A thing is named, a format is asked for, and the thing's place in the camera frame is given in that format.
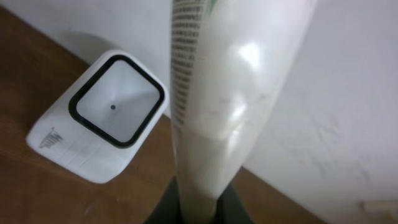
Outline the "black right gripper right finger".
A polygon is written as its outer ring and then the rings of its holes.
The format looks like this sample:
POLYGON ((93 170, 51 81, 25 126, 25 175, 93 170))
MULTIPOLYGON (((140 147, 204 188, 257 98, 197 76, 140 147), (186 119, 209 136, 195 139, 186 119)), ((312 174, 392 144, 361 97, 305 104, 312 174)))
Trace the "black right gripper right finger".
POLYGON ((229 184, 217 200, 216 224, 254 224, 241 203, 232 184, 229 184))

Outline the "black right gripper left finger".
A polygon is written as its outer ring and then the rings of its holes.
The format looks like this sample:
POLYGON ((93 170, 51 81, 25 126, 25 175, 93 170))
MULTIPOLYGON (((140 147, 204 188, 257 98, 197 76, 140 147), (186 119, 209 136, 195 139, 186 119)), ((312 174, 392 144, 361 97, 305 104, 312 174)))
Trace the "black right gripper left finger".
POLYGON ((175 177, 170 181, 154 211, 144 224, 183 224, 175 177))

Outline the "white tube with tan cap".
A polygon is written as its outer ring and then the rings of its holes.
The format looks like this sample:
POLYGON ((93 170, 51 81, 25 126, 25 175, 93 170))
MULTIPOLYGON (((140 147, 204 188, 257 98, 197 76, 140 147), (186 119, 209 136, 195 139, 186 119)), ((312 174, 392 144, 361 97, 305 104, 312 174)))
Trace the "white tube with tan cap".
POLYGON ((261 134, 317 6, 311 0, 172 3, 170 97, 180 209, 211 223, 261 134))

